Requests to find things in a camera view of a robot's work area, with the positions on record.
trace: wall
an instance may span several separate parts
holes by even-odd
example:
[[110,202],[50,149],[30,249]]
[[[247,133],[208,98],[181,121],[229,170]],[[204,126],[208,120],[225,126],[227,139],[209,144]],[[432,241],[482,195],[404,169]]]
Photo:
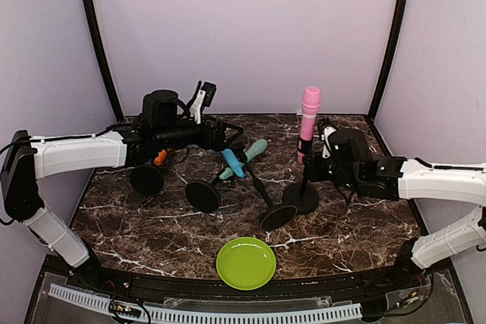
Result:
[[[79,134],[114,121],[81,0],[0,0],[0,145],[18,129]],[[69,220],[88,171],[41,181],[40,192]],[[3,208],[0,216],[6,220]],[[46,249],[19,223],[0,226],[2,320],[24,316]]]
[[[486,161],[486,0],[408,0],[377,117],[392,152],[432,162]],[[461,218],[469,204],[421,201],[430,231]],[[475,322],[486,322],[484,254],[454,257]]]
[[365,113],[395,0],[95,0],[125,114],[142,96],[198,80],[219,87],[211,112],[296,112],[307,85],[321,111]]

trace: marble tabletop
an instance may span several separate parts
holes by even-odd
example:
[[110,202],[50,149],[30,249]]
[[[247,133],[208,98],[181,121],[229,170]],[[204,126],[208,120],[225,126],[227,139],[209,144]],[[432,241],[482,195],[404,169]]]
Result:
[[[328,115],[340,128],[363,130],[375,156],[380,147],[362,116]],[[241,125],[243,141],[268,140],[252,166],[275,203],[284,188],[300,181],[296,161],[300,125],[296,115],[220,115]],[[315,150],[321,150],[319,143]],[[180,159],[185,151],[171,156]],[[188,159],[164,170],[166,185],[155,197],[144,197],[129,184],[130,168],[99,169],[87,188],[72,228],[89,242],[102,264],[129,272],[182,278],[217,278],[215,261],[224,243],[235,237],[257,237],[276,254],[275,278],[308,278],[358,272],[393,264],[403,241],[419,236],[406,201],[354,197],[346,205],[329,182],[313,184],[320,195],[317,210],[285,227],[265,233],[257,226],[266,205],[251,179],[218,184],[221,207],[212,214],[195,211],[185,199],[189,181],[211,181],[225,165],[220,153],[191,147]]]

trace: green plate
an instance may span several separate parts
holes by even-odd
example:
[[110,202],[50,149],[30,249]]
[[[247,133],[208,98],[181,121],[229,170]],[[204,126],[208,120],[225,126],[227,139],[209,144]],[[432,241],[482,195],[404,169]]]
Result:
[[273,277],[275,268],[272,249],[252,237],[233,239],[222,246],[216,258],[219,277],[238,290],[261,288]]

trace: white vent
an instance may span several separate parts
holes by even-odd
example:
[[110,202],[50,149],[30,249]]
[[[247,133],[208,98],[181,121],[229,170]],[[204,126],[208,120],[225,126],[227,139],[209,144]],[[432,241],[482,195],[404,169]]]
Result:
[[[82,292],[74,288],[51,284],[49,296],[57,297],[84,309],[110,315],[108,311],[108,295],[91,293],[91,291]],[[145,305],[145,308],[149,311],[154,324],[321,324],[362,318],[360,304],[287,313],[255,314],[201,313],[197,311],[169,310],[150,305]],[[142,317],[139,318],[139,321],[147,322],[145,312],[142,312]]]

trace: pink object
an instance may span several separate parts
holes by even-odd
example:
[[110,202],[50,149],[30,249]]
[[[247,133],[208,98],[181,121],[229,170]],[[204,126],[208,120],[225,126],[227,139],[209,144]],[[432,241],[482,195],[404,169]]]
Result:
[[302,124],[298,140],[298,163],[302,163],[302,157],[310,151],[312,137],[314,136],[314,124],[320,107],[320,89],[318,87],[306,87],[302,97]]

